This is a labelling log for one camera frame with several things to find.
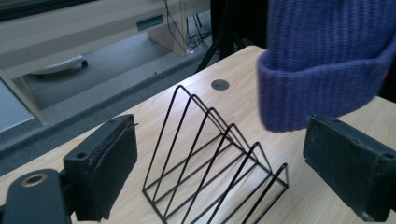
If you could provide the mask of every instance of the beanie cuff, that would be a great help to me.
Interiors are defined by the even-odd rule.
[[[396,41],[373,59],[324,64],[304,71],[270,69],[268,51],[258,61],[262,123],[272,132],[305,128],[310,114],[338,117],[377,95]]]

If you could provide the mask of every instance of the purple knit hat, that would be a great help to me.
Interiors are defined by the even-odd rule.
[[[299,130],[310,114],[338,117],[378,93],[396,52],[395,0],[273,0],[269,8],[258,61],[266,129]]]

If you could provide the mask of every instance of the floor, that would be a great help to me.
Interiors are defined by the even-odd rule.
[[[192,51],[185,57],[143,33],[84,54],[86,68],[25,76],[46,122],[32,119],[0,133],[0,175],[192,76],[212,41],[210,12],[199,14],[199,22],[189,18]]]

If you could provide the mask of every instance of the wire frame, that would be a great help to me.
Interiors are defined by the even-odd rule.
[[[259,142],[176,87],[142,190],[163,223],[257,223],[288,187],[286,163],[274,173]]]

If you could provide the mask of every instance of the metal file holder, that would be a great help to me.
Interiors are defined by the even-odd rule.
[[[166,129],[173,121],[172,107],[183,105],[177,97],[180,91],[188,100],[177,128],[168,128],[175,132],[172,143],[163,143],[163,136],[173,135]],[[201,122],[196,122],[197,110],[190,116],[192,103],[204,112]],[[190,136],[192,146],[179,144],[185,129],[197,128],[194,124],[199,127]],[[212,125],[209,134],[208,125]],[[163,223],[257,223],[288,187],[286,163],[274,173],[259,142],[249,145],[237,126],[227,125],[215,108],[207,108],[183,86],[176,87],[142,190]]]

